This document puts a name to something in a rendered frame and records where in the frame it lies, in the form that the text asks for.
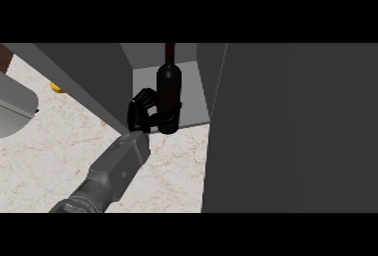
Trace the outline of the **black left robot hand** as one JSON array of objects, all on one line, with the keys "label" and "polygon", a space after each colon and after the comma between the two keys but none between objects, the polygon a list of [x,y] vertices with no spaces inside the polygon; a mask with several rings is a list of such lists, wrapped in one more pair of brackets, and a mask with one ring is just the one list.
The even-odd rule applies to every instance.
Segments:
[{"label": "black left robot hand", "polygon": [[157,92],[151,88],[143,88],[128,104],[128,130],[149,133],[157,127],[162,134],[170,135],[179,130],[182,103],[177,103],[170,110],[149,114],[149,109],[155,106]]}]

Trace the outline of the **dark wine bottle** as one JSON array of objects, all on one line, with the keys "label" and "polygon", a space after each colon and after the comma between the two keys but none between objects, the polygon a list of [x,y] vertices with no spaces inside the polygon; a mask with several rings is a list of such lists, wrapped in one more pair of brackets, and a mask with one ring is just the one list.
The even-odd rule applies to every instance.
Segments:
[{"label": "dark wine bottle", "polygon": [[173,110],[180,102],[182,71],[174,64],[174,43],[165,44],[165,63],[157,72],[157,111]]}]

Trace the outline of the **grey cabinet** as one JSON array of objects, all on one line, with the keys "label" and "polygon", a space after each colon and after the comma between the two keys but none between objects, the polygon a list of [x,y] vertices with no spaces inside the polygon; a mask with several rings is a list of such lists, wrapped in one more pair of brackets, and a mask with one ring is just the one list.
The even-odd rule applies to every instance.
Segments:
[{"label": "grey cabinet", "polygon": [[[157,69],[164,63],[164,45],[7,43],[4,47],[58,84],[115,131],[126,133],[128,102],[143,88],[157,86]],[[174,60],[183,79],[183,128],[211,121],[226,48],[224,43],[176,45]]]}]

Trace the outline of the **dark grey cabinet door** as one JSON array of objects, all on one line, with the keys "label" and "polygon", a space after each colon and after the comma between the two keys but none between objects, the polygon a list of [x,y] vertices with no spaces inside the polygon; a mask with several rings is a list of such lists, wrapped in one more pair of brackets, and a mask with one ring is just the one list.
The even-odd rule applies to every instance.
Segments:
[{"label": "dark grey cabinet door", "polygon": [[207,212],[378,212],[378,44],[232,44]]}]

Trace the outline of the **pale grey appliance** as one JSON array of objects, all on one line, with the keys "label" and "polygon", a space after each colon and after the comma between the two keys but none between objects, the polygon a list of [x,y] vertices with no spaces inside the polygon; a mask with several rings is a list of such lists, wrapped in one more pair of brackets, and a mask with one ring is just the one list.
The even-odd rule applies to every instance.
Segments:
[{"label": "pale grey appliance", "polygon": [[37,112],[37,94],[0,71],[0,139],[25,127]]}]

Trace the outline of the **brown wooden object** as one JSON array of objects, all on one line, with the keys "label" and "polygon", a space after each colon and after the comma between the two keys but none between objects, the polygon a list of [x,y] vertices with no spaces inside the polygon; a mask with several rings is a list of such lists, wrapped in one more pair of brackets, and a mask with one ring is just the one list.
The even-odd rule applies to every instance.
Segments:
[{"label": "brown wooden object", "polygon": [[0,44],[0,71],[6,72],[10,61],[13,58],[13,52],[4,47],[3,44]]}]

